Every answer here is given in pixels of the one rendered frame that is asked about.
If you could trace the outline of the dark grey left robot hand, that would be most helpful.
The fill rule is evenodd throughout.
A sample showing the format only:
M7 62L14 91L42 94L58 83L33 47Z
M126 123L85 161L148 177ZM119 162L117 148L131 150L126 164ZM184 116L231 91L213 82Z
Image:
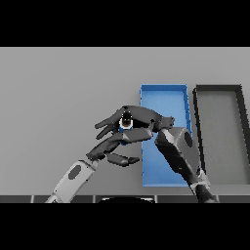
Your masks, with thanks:
M109 163L127 167L140 160L139 157L127 157L114 153L118 146L123 144L131 144L136 142L147 141L152 138L152 132L148 128L135 128L132 130L116 133L115 135L107 138L103 142L95 146L89 153L87 158L91 161L98 161L107 158Z

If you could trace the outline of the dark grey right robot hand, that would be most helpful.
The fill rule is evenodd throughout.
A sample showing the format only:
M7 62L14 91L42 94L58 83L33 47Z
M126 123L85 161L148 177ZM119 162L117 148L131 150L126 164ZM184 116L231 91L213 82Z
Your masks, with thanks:
M161 129L172 129L175 122L174 117L166 117L154 111L153 109L137 105L123 105L110 117L95 125L96 129L103 128L103 130L96 136L96 139L100 140L109 132L112 134L118 133L120 126L119 121L125 113L130 114L134 129L148 128L149 125L152 124L152 131L154 133L159 132Z

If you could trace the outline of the blue pipe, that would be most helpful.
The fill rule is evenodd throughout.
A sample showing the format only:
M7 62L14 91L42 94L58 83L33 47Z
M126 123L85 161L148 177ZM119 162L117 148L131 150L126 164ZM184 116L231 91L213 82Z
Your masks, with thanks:
M119 133L131 130L133 128L133 119L129 111L124 111L119 120Z

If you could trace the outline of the blue bin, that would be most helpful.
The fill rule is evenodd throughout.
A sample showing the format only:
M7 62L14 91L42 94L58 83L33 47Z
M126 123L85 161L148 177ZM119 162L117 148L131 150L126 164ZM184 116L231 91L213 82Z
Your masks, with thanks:
M191 133L187 84L142 84L141 106L175 118L175 127L185 127ZM147 188L186 187L187 183L175 173L154 144L156 134L141 143L143 186Z

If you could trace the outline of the dark grey bin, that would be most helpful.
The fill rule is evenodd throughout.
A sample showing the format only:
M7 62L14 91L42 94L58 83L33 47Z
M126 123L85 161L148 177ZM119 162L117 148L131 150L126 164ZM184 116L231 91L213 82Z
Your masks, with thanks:
M192 91L201 166L213 185L250 185L250 127L242 86Z

